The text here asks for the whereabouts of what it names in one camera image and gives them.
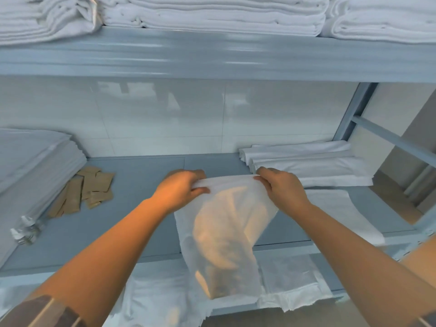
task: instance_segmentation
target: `shelf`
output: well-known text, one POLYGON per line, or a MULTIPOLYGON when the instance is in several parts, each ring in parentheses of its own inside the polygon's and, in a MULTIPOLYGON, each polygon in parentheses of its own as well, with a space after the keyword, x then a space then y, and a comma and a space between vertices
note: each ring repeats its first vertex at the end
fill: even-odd
MULTIPOLYGON (((56 271, 143 199, 150 197, 171 170, 204 169, 209 177, 249 174, 238 154, 95 158, 89 164, 99 166, 105 172, 116 172, 112 183, 114 199, 92 210, 83 204, 77 214, 49 220, 32 246, 16 249, 0 269, 0 277, 56 271)), ((349 192, 356 208, 384 234, 387 246, 425 238, 369 188, 343 189, 349 192)), ((254 253, 260 258, 263 255, 316 254, 319 251, 291 218, 279 212, 254 246, 254 253)), ((180 244, 175 219, 170 215, 151 237, 139 262, 177 258, 181 258, 180 244)))
POLYGON ((103 27, 0 47, 0 75, 436 83, 436 44, 103 27))

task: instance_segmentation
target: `person's right hand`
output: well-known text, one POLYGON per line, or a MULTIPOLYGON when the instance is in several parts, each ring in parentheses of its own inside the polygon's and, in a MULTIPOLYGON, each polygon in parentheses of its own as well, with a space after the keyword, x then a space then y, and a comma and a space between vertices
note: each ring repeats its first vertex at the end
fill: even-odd
POLYGON ((312 206, 297 176, 273 168, 260 167, 255 176, 263 183, 271 201, 291 217, 312 206))

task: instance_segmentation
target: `pile of cardboard pieces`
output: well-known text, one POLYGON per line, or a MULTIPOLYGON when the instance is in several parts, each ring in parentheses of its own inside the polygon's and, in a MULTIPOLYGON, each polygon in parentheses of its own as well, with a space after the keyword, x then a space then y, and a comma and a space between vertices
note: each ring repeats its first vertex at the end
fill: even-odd
POLYGON ((80 211, 81 201, 93 209, 113 198, 110 188, 115 173, 103 173, 96 166, 85 166, 65 185, 47 215, 51 218, 80 211))

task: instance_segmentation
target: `wall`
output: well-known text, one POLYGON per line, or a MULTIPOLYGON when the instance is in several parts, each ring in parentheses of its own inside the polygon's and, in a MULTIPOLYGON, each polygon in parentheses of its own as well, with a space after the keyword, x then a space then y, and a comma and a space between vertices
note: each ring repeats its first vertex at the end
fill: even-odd
POLYGON ((0 127, 70 133, 92 157, 230 153, 255 143, 331 140, 356 87, 0 77, 0 127))
MULTIPOLYGON (((362 116, 402 136, 434 92, 434 84, 381 83, 362 116)), ((369 172, 375 174, 394 145, 356 126, 350 137, 354 153, 363 157, 369 172)))
MULTIPOLYGON (((403 134, 403 138, 436 152, 436 91, 403 134)), ((380 170, 406 188, 424 170, 426 163, 395 147, 380 170)))

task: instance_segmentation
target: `white tile wall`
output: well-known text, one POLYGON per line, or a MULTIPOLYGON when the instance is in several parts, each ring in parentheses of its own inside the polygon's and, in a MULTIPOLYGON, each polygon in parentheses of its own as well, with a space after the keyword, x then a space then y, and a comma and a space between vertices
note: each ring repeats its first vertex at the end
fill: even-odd
POLYGON ((91 157, 329 141, 356 83, 0 77, 0 126, 63 131, 91 157))

